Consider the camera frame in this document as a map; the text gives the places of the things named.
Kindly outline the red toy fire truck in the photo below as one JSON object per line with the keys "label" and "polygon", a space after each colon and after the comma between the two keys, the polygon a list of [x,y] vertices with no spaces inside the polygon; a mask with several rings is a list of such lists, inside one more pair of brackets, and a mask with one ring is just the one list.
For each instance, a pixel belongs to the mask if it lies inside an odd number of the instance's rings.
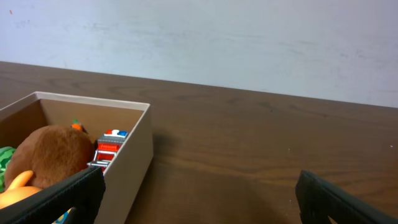
{"label": "red toy fire truck", "polygon": [[100,167],[104,172],[124,144],[129,133],[118,129],[108,129],[98,140],[94,158],[88,166]]}

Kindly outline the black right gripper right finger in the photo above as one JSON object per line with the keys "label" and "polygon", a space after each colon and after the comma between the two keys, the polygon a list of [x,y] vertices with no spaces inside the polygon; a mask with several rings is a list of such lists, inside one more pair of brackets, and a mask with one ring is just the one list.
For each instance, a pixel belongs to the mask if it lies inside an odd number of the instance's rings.
{"label": "black right gripper right finger", "polygon": [[397,219],[375,209],[314,173],[302,170],[295,186],[302,223],[397,223]]}

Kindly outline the brown plush bear toy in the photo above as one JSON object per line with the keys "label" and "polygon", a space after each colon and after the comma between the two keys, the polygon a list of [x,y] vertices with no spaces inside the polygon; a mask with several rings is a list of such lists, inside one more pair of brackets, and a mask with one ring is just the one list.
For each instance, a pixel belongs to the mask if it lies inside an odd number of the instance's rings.
{"label": "brown plush bear toy", "polygon": [[97,138],[71,126],[49,125],[33,131],[16,148],[5,172],[5,188],[21,173],[34,174],[28,185],[46,189],[88,167]]}

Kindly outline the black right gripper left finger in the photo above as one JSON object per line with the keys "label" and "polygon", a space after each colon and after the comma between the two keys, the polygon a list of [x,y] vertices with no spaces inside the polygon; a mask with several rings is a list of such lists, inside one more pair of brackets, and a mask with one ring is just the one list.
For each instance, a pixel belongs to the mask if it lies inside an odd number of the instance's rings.
{"label": "black right gripper left finger", "polygon": [[64,223],[94,223],[105,190],[102,169],[90,167],[1,209],[1,223],[53,223],[69,209]]}

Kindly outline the white cardboard box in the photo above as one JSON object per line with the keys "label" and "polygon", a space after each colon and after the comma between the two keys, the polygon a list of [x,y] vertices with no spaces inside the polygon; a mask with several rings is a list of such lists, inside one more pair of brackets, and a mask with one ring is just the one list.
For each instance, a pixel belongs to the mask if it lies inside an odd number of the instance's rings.
{"label": "white cardboard box", "polygon": [[79,120],[100,138],[109,129],[128,133],[104,171],[106,190],[96,223],[124,223],[154,155],[150,104],[47,92],[1,108],[1,146],[17,147],[42,126],[71,126]]}

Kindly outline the green ridged ball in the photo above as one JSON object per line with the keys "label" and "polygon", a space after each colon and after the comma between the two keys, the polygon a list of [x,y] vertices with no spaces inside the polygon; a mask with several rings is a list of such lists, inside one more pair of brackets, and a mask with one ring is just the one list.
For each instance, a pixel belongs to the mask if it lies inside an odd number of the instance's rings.
{"label": "green ridged ball", "polygon": [[10,146],[2,147],[0,149],[0,163],[1,163],[1,171],[0,171],[0,191],[3,193],[5,191],[5,172],[6,168],[12,158],[12,155],[15,153],[16,149]]}

